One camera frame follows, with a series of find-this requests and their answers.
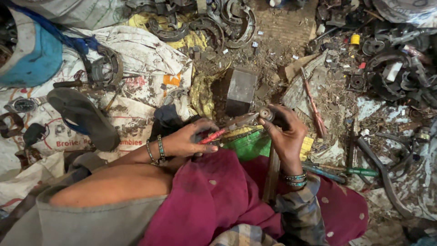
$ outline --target screwdriver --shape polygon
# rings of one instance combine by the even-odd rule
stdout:
[[[350,174],[361,174],[361,175],[370,176],[370,177],[376,177],[379,175],[379,173],[373,169],[336,167],[336,166],[319,164],[319,163],[312,163],[312,162],[302,162],[302,164],[312,165],[312,166],[321,167],[321,168],[328,168],[328,169],[337,170],[337,171],[350,173]]]
[[[316,129],[317,129],[317,136],[319,138],[325,138],[325,136],[328,134],[326,131],[325,124],[323,123],[322,116],[317,111],[316,104],[314,103],[311,92],[309,91],[309,84],[308,84],[308,79],[306,78],[305,75],[305,70],[303,67],[301,67],[301,70],[302,70],[303,80],[305,84],[306,94],[309,97],[309,101],[311,102],[311,106],[313,110],[313,118],[314,118],[314,124],[316,125]]]

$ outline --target left hand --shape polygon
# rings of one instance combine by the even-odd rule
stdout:
[[[210,144],[197,144],[202,137],[199,133],[218,131],[216,126],[210,119],[202,118],[194,123],[186,125],[177,132],[164,137],[163,148],[166,156],[191,156],[195,153],[213,153],[218,151],[218,147]]]

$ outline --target metal block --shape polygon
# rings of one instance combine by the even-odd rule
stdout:
[[[249,112],[257,80],[258,76],[253,71],[244,68],[232,71],[225,109],[228,116],[241,116]]]

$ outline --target green bangle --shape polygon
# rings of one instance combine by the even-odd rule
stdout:
[[[157,162],[155,161],[155,159],[153,159],[152,153],[150,152],[150,148],[149,148],[149,139],[146,140],[146,148],[147,148],[147,152],[149,153],[150,159],[152,160],[152,163],[151,163],[151,164],[152,164],[152,165],[155,165],[155,166],[159,166],[160,164],[157,163]]]
[[[297,187],[299,187],[299,186],[304,186],[304,185],[306,185],[306,183],[308,182],[308,180],[304,180],[304,181],[302,181],[302,182],[299,182],[299,183],[293,183],[293,182],[289,182],[289,181],[287,181],[287,182],[285,182],[287,185],[290,185],[290,186],[297,186]]]
[[[301,174],[301,175],[296,175],[296,176],[287,176],[287,175],[285,175],[285,174],[282,172],[282,170],[281,170],[281,176],[282,176],[282,178],[285,179],[286,181],[289,181],[289,180],[298,180],[298,179],[304,179],[304,178],[306,178],[306,176],[307,176],[307,172],[306,172],[306,170],[304,170],[304,171],[303,171],[303,174]]]
[[[160,148],[160,155],[161,155],[161,160],[163,162],[165,162],[165,154],[164,154],[164,147],[163,147],[163,141],[161,139],[161,134],[158,135],[158,146]]]

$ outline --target blue fabric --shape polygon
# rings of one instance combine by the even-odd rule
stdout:
[[[86,55],[89,52],[89,48],[97,50],[99,42],[92,37],[85,38],[72,38],[64,35],[51,21],[47,20],[44,16],[29,10],[28,8],[18,6],[12,3],[10,0],[5,0],[4,4],[8,7],[15,9],[21,13],[24,13],[35,22],[39,23],[45,30],[60,40],[63,44],[70,48],[75,49],[80,54]]]

